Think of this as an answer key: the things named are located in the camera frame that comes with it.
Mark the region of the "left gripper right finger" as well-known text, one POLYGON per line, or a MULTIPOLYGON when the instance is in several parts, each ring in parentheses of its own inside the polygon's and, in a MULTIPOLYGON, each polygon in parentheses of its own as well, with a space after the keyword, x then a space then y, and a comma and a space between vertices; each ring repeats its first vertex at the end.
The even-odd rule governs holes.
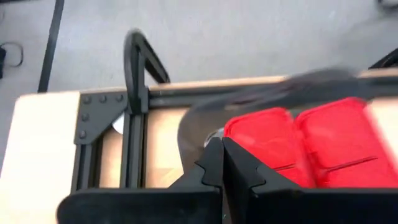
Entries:
POLYGON ((271 169, 230 138, 223 138, 224 181, 227 186, 264 190, 300 189, 300 186, 271 169))

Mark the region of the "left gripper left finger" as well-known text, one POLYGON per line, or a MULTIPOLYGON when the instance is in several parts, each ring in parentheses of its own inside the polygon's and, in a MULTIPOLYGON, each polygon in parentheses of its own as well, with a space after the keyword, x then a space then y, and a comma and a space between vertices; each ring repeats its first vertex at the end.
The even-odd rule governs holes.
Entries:
POLYGON ((169 188, 213 186, 222 187, 224 145, 220 138, 212 138, 193 167, 169 188))

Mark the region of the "red-lidded spice tin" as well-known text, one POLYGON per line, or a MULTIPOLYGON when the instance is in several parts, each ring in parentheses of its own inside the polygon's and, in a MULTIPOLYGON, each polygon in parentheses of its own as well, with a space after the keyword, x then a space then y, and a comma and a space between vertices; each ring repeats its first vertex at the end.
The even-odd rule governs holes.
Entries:
POLYGON ((230 119, 224 136, 302 187, 397 187, 366 102, 345 98, 300 113, 271 108, 230 119))

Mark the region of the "black table frame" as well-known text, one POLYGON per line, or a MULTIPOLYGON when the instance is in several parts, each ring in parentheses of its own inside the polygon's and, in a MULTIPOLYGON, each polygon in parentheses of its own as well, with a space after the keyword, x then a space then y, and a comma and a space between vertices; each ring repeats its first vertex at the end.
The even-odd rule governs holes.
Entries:
MULTIPOLYGON (((83 92, 76 116, 75 163, 72 190, 100 186, 104 137, 122 120, 122 151, 116 188, 141 188, 145 184, 145 139, 147 119, 155 110, 186 112, 200 100, 227 87, 277 83, 290 77, 222 80, 181 87, 172 85, 168 73, 148 40, 139 30, 131 30, 124 41, 124 77, 126 88, 83 92)), ((372 69, 398 68, 398 50, 374 64, 372 69)))

